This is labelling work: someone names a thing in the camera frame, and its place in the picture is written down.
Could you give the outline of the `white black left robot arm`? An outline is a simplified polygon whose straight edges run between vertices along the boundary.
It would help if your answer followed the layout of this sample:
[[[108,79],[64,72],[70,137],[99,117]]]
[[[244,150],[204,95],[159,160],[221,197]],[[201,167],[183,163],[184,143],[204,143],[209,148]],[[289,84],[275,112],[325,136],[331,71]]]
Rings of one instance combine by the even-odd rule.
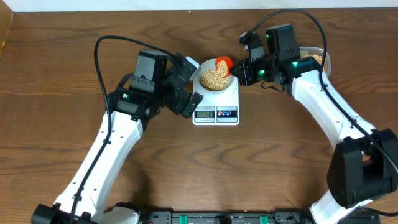
[[[184,86],[199,71],[190,57],[141,50],[135,72],[123,76],[107,96],[98,135],[74,178],[51,207],[37,206],[31,222],[142,223],[140,211],[128,204],[106,211],[109,193],[130,150],[161,108],[192,116],[203,97]]]

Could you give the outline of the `orange measuring scoop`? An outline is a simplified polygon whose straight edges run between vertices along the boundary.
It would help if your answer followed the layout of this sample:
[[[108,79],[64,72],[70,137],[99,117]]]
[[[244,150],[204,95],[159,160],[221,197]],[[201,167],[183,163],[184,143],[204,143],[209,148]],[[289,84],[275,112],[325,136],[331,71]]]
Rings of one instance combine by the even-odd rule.
[[[230,73],[229,70],[230,70],[230,68],[233,66],[232,60],[231,60],[229,57],[227,57],[227,56],[220,56],[220,57],[217,57],[217,58],[216,58],[216,62],[215,62],[215,66],[216,66],[216,63],[219,62],[220,60],[225,60],[226,63],[228,64],[228,76],[230,76],[231,73]]]

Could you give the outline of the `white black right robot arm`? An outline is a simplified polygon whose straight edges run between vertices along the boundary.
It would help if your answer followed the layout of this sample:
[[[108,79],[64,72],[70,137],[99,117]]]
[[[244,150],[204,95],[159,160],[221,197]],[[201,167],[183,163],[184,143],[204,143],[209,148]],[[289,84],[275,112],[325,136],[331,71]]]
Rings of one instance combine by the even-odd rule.
[[[328,191],[310,207],[314,223],[339,223],[383,195],[397,190],[397,136],[377,130],[340,96],[321,67],[322,57],[305,55],[290,24],[266,29],[266,45],[254,32],[239,43],[249,57],[231,68],[242,86],[274,82],[300,102],[333,148]]]

